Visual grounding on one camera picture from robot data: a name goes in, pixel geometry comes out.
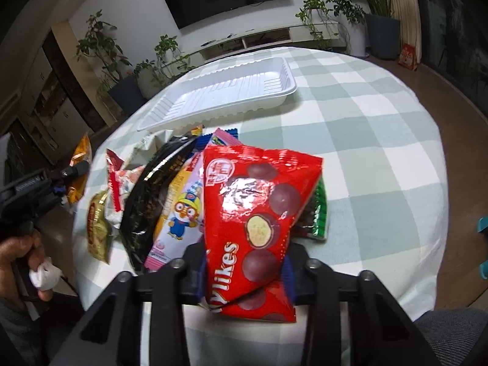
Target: gray plant pot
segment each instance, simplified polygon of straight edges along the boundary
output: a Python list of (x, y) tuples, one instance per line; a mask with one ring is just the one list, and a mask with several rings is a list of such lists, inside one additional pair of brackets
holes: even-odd
[(396, 59), (400, 53), (400, 21), (367, 14), (366, 24), (373, 56), (380, 59)]
[(130, 75), (114, 85), (108, 94), (122, 108), (128, 116), (133, 115), (147, 102), (141, 94), (135, 77)]

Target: pororo character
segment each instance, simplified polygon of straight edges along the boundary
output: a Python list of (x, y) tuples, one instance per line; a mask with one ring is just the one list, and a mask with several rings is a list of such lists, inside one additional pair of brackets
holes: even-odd
[(176, 198), (174, 217), (168, 223), (169, 235), (183, 239), (185, 227), (196, 227), (200, 213), (200, 199), (195, 193), (182, 193)]

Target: white tissue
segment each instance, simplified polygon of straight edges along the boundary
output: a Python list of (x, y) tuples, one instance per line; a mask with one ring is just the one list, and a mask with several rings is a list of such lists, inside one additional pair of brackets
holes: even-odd
[(51, 258), (46, 257), (37, 271), (29, 271), (29, 278), (35, 288), (45, 291), (58, 284), (61, 274), (61, 270), (51, 263)]

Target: potted plant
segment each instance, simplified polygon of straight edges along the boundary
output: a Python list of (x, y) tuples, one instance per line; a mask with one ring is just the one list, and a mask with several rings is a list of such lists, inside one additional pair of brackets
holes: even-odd
[(189, 64), (189, 55), (181, 54), (176, 36), (162, 35), (154, 51), (155, 60), (146, 59), (134, 69), (141, 92), (147, 99), (195, 68)]
[(314, 23), (324, 24), (330, 11), (331, 9), (326, 7), (323, 0), (303, 0), (303, 8), (300, 8), (300, 12), (295, 15), (310, 30), (313, 39), (317, 41), (322, 50), (331, 49), (330, 39), (324, 38), (324, 34), (316, 28)]
[(326, 0), (325, 3), (333, 4), (334, 16), (345, 30), (342, 36), (346, 39), (347, 53), (355, 57), (367, 57), (364, 11), (360, 5), (353, 4), (351, 0)]
[(371, 11), (365, 16), (371, 53), (380, 59), (395, 59), (400, 51), (400, 21), (391, 17), (391, 0), (366, 1)]
[(122, 48), (111, 37), (110, 32), (117, 27), (101, 20), (102, 10), (90, 15), (86, 23), (88, 30), (85, 37), (78, 40), (76, 55), (97, 58), (102, 62), (101, 86), (107, 88), (107, 84), (113, 84), (108, 94), (128, 115), (133, 114), (146, 100), (142, 96), (134, 76), (123, 77), (121, 67), (131, 66), (128, 58), (124, 56)]

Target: tv stand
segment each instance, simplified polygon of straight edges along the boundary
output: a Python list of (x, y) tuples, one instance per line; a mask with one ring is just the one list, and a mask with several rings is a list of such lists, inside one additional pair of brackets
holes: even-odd
[[(317, 31), (322, 32), (324, 39), (331, 41), (332, 46), (345, 46), (340, 39), (338, 23), (328, 21), (314, 24)], [(230, 34), (219, 40), (203, 43), (197, 50), (190, 51), (190, 64), (201, 66), (214, 60), (239, 53), (288, 44), (294, 42), (312, 41), (314, 34), (303, 24), (272, 26), (261, 29), (250, 29), (240, 34)]]

